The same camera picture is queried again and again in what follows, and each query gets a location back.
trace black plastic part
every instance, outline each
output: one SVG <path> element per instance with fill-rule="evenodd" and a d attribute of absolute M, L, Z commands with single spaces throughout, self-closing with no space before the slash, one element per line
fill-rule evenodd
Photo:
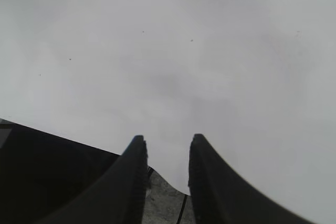
<path fill-rule="evenodd" d="M 121 156 L 17 127 L 0 149 L 0 223 L 140 224 L 147 151 Z"/>
<path fill-rule="evenodd" d="M 241 178 L 196 134 L 191 143 L 189 187 L 197 224 L 308 224 Z"/>

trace stone surface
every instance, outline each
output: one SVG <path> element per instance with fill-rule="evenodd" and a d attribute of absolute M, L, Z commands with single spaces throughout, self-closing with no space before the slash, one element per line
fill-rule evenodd
<path fill-rule="evenodd" d="M 157 172 L 151 176 L 152 190 L 146 199 L 142 224 L 176 224 L 184 194 L 169 185 Z M 194 224 L 188 197 L 180 224 Z"/>

